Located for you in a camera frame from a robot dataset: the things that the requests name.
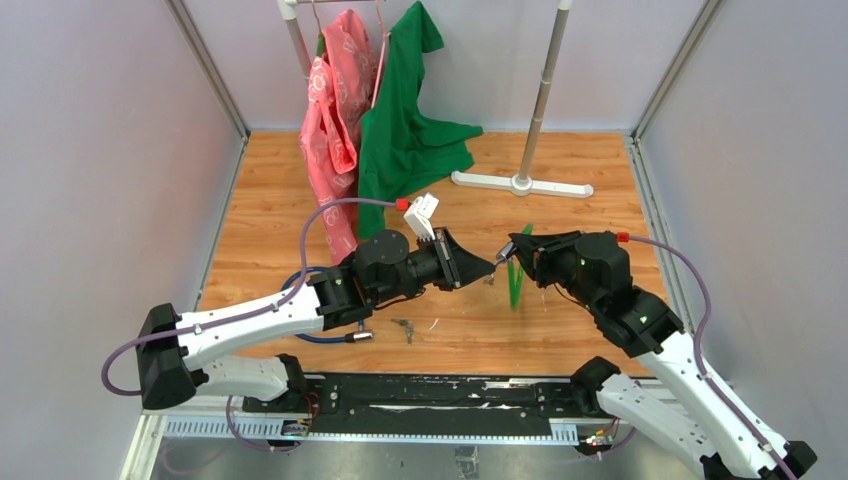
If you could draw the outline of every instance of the clothes hanger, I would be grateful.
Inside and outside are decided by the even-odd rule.
[[[315,0],[312,0],[312,16],[318,24],[318,45],[315,47],[315,55],[320,57],[324,54],[324,29],[321,27],[321,19],[318,18],[318,10],[315,8]]]
[[[383,62],[386,59],[386,45],[389,43],[389,36],[392,34],[391,32],[386,33],[386,27],[383,25],[383,12],[380,10],[380,1],[381,0],[374,0],[374,4],[377,6],[377,22],[380,23],[380,31],[383,32],[383,45],[380,47],[380,60],[377,64],[377,78],[374,79],[374,95],[371,97],[371,108],[374,108],[374,105],[377,104],[377,91],[380,89],[380,78],[383,74]]]

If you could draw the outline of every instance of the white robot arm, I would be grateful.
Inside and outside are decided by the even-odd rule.
[[[659,297],[633,285],[629,256],[618,245],[626,238],[612,232],[510,237],[507,256],[517,257],[537,286],[566,288],[604,337],[650,370],[691,419],[600,357],[572,376],[585,413],[604,411],[629,422],[704,478],[792,478],[787,470],[798,478],[815,463],[806,443],[787,442],[766,425],[706,360],[699,370],[701,359],[680,319]]]

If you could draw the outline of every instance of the white connector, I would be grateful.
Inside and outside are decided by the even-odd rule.
[[[406,213],[403,214],[403,219],[409,225],[409,228],[415,232],[415,236],[422,241],[431,241],[436,239],[433,233],[433,227],[430,225],[430,217],[439,206],[439,199],[425,193],[424,196],[418,197],[409,206]]]

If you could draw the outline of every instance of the stand base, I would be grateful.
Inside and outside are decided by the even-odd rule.
[[[572,185],[570,183],[540,182],[527,177],[521,181],[518,174],[511,178],[494,175],[478,175],[476,173],[453,172],[451,180],[465,187],[491,188],[494,190],[509,190],[523,197],[530,193],[556,195],[559,197],[587,198],[595,193],[591,185]]]

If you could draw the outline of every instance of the pink jacket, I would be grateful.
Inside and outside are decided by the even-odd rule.
[[[309,106],[300,131],[309,184],[318,205],[355,193],[359,119],[371,105],[377,60],[362,21],[346,10],[324,29],[324,55],[312,62]],[[324,211],[323,222],[333,264],[356,248],[351,221],[354,205]]]

